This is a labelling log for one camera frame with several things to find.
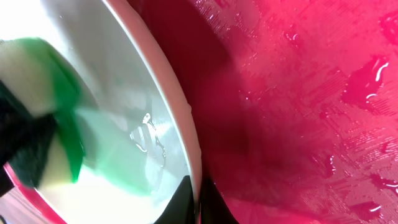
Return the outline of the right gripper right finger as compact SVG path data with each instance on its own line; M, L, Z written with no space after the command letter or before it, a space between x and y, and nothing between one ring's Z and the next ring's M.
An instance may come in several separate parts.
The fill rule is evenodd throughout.
M210 177L201 184L200 219L201 224L238 224Z

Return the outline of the green yellow sponge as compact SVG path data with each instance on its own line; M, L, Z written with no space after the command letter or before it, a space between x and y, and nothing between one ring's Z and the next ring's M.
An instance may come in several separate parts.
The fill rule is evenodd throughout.
M85 155L79 100L75 70L47 41L1 41L1 164L25 187L78 180Z

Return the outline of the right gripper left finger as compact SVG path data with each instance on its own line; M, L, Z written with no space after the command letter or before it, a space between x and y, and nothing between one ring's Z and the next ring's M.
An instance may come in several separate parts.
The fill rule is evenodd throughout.
M183 177L170 202L154 224L195 224L195 202L189 175Z

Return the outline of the white plate top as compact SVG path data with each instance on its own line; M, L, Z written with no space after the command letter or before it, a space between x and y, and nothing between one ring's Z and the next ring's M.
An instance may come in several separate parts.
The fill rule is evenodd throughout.
M75 70L78 180L27 188L1 164L1 192L18 188L52 223L154 223L189 175L195 222L201 150L175 73L126 1L2 1L1 41L47 41Z

